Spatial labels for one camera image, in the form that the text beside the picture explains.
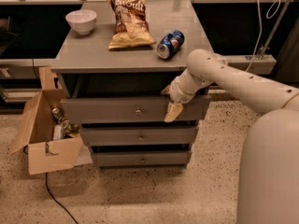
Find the gray countertop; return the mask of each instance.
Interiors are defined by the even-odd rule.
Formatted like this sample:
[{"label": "gray countertop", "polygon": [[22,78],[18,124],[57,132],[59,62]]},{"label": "gray countertop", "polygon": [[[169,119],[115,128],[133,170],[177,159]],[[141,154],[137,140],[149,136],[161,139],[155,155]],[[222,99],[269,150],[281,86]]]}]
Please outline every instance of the gray countertop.
[{"label": "gray countertop", "polygon": [[[114,11],[107,2],[86,2],[82,8],[97,13],[95,29],[89,35],[70,30],[51,70],[57,74],[177,71],[186,67],[186,58],[192,50],[212,50],[190,1],[147,1],[145,5],[149,33],[156,44],[109,50],[115,27]],[[185,35],[185,43],[166,61],[158,56],[156,47],[175,29]]]}]

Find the white robotic arm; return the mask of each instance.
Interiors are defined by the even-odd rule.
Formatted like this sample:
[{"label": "white robotic arm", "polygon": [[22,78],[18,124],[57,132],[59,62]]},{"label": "white robotic arm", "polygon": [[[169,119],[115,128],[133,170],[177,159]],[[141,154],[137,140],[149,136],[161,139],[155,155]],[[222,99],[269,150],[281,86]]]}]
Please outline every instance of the white robotic arm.
[{"label": "white robotic arm", "polygon": [[168,88],[173,103],[165,121],[211,82],[262,115],[243,146],[237,223],[299,223],[299,89],[229,67],[221,56],[198,49]]}]

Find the concrete floor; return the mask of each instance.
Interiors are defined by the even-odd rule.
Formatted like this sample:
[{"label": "concrete floor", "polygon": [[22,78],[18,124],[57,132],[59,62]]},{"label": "concrete floor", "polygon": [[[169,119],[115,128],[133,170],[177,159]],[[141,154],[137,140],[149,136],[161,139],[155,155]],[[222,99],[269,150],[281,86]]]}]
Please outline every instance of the concrete floor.
[{"label": "concrete floor", "polygon": [[[227,93],[212,93],[187,168],[98,170],[92,164],[49,173],[53,195],[78,223],[235,223],[243,141],[258,118]],[[0,223],[74,223],[29,175],[27,156],[8,155],[21,115],[0,116]]]}]

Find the open cardboard box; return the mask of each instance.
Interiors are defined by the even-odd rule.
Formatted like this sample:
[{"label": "open cardboard box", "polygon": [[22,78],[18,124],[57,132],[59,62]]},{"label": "open cardboard box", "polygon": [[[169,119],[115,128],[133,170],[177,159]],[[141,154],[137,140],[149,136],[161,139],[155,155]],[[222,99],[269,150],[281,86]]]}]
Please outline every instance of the open cardboard box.
[{"label": "open cardboard box", "polygon": [[51,141],[56,125],[51,110],[54,107],[63,110],[60,101],[65,96],[63,90],[55,89],[51,82],[53,74],[48,67],[40,69],[40,78],[43,90],[26,103],[21,126],[10,153],[15,153],[28,145],[30,175],[71,169],[75,165],[92,163],[89,150],[83,146],[80,135]]}]

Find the dresser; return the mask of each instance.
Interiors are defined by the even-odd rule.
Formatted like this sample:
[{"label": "dresser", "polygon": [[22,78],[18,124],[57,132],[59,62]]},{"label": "dresser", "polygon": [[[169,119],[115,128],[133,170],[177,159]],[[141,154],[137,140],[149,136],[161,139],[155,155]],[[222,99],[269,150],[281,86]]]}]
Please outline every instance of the dresser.
[{"label": "dresser", "polygon": [[89,35],[71,30],[51,71],[67,97],[61,101],[64,112],[79,125],[94,165],[187,165],[210,97],[199,91],[175,121],[166,123],[171,100],[161,91],[182,73],[192,50],[211,50],[191,2],[146,2],[149,33],[157,44],[175,29],[185,35],[171,60],[159,58],[157,45],[108,50],[115,26],[112,8],[106,2],[86,2],[82,8],[97,13],[96,28]]}]

